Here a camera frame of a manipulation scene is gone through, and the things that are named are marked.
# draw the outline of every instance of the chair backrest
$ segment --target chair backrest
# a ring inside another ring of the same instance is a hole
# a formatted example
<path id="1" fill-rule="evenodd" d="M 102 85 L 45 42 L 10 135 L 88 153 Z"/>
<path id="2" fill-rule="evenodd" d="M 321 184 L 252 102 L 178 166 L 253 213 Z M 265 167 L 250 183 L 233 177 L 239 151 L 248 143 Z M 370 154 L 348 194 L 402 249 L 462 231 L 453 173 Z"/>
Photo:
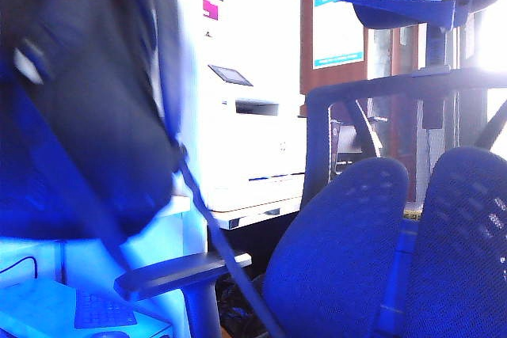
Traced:
<path id="1" fill-rule="evenodd" d="M 507 161 L 448 151 L 426 192 L 404 337 L 507 336 Z"/>
<path id="2" fill-rule="evenodd" d="M 406 202 L 405 169 L 356 163 L 301 210 L 272 256 L 264 295 L 291 338 L 369 336 Z"/>

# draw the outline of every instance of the poster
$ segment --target poster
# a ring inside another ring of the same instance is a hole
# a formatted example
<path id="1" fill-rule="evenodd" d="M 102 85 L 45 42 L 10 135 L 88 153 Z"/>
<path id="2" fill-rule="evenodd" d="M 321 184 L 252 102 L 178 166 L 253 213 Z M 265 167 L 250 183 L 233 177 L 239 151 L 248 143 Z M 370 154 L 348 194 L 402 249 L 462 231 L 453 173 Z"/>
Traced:
<path id="1" fill-rule="evenodd" d="M 352 4 L 314 0 L 313 67 L 356 63 L 364 60 L 364 30 Z"/>

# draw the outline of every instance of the computer mouse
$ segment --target computer mouse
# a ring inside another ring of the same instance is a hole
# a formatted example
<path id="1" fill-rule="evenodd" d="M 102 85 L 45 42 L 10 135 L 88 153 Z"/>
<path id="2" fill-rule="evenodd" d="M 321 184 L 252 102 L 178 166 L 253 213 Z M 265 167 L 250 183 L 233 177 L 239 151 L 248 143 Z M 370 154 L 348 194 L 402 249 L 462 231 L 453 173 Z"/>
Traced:
<path id="1" fill-rule="evenodd" d="M 129 338 L 126 332 L 112 330 L 110 332 L 96 332 L 90 338 Z"/>

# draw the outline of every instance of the white printer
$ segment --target white printer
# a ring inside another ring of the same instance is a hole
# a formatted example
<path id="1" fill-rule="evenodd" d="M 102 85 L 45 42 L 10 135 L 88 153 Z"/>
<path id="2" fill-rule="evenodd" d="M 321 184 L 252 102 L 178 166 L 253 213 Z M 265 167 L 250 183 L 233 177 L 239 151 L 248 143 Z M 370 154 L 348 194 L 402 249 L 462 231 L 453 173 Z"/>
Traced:
<path id="1" fill-rule="evenodd" d="M 196 143 L 204 199 L 233 211 L 300 197 L 306 156 L 303 96 L 280 99 L 237 70 L 209 65 L 199 86 Z"/>

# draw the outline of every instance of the printer display screen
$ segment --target printer display screen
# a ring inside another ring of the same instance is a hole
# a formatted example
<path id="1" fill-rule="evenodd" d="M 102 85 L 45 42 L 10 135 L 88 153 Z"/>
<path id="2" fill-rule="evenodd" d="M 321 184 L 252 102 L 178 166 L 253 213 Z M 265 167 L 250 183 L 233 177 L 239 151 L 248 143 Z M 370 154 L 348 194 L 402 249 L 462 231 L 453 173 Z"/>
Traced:
<path id="1" fill-rule="evenodd" d="M 227 69 L 215 65 L 208 65 L 215 73 L 219 75 L 225 82 L 235 83 L 238 85 L 252 86 L 252 84 L 243 77 L 237 70 Z"/>

